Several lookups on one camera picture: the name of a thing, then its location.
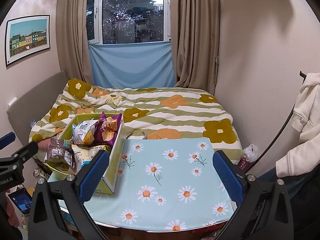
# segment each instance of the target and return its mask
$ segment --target striped blanket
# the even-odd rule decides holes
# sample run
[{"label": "striped blanket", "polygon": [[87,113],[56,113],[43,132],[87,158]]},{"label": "striped blanket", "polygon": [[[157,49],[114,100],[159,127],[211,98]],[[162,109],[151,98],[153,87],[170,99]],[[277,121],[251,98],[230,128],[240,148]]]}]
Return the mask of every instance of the striped blanket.
[{"label": "striped blanket", "polygon": [[[237,163],[243,156],[232,127],[232,116],[214,96],[198,89],[104,89],[81,80],[68,81],[52,109],[33,127],[29,141],[41,141],[60,132],[75,114],[124,114],[130,139],[208,137],[214,150],[222,149]],[[199,150],[210,147],[199,140]]]}]

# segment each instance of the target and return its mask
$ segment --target purple snack bag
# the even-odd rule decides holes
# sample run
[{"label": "purple snack bag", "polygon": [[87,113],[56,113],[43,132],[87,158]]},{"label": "purple snack bag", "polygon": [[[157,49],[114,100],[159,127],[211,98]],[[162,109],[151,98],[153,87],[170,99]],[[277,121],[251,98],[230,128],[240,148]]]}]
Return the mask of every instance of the purple snack bag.
[{"label": "purple snack bag", "polygon": [[106,143],[113,146],[121,124],[122,114],[106,117],[102,112],[94,133],[95,143]]}]

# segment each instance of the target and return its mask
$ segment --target fence in picture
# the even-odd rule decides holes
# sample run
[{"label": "fence in picture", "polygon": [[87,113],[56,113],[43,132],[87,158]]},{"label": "fence in picture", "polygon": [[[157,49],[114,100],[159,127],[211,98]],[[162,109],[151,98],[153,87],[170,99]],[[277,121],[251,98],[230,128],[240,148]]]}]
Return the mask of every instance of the fence in picture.
[{"label": "fence in picture", "polygon": [[33,49],[33,48],[36,48],[36,47],[39,47],[39,46],[42,46],[42,45],[46,45],[46,44],[47,44],[47,40],[42,40],[42,41],[37,41],[37,42],[33,42],[33,43],[30,43],[30,44],[18,47],[18,48],[14,49],[14,50],[10,50],[10,57],[12,57],[14,55],[17,55],[19,53],[22,53],[22,52],[24,52],[26,50],[30,50],[30,49]]}]

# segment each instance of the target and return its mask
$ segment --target curtain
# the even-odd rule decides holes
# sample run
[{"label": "curtain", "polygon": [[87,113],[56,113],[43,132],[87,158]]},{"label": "curtain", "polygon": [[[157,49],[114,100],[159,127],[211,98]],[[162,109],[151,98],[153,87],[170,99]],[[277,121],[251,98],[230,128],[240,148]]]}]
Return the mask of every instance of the curtain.
[{"label": "curtain", "polygon": [[219,48],[219,0],[171,0],[176,87],[214,93]]},{"label": "curtain", "polygon": [[56,33],[60,69],[68,79],[94,84],[86,30],[87,0],[58,0]]},{"label": "curtain", "polygon": [[171,42],[89,45],[93,78],[104,88],[173,87]]}]

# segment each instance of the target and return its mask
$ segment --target wall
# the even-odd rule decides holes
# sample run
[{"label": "wall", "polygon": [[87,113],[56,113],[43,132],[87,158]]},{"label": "wall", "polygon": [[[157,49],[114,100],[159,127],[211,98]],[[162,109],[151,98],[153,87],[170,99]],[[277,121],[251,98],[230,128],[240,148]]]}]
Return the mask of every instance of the wall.
[{"label": "wall", "polygon": [[[221,0],[215,92],[242,147],[261,154],[289,115],[304,73],[319,72],[320,23],[305,0]],[[298,143],[290,125],[252,169],[260,175]]]},{"label": "wall", "polygon": [[[13,131],[6,113],[8,103],[14,97],[19,98],[35,85],[60,71],[55,32],[56,5],[57,0],[17,0],[0,26],[0,40],[4,41],[8,20],[23,16],[51,15],[50,49],[29,55],[16,61],[10,65],[9,69],[6,69],[4,42],[0,42],[0,137]],[[11,156],[13,152],[21,147],[22,143],[17,138],[14,143],[0,151],[0,157]],[[25,163],[24,167],[24,185],[26,187],[33,187],[36,181],[33,178],[32,172],[36,168],[36,164],[33,160],[29,160]]]}]

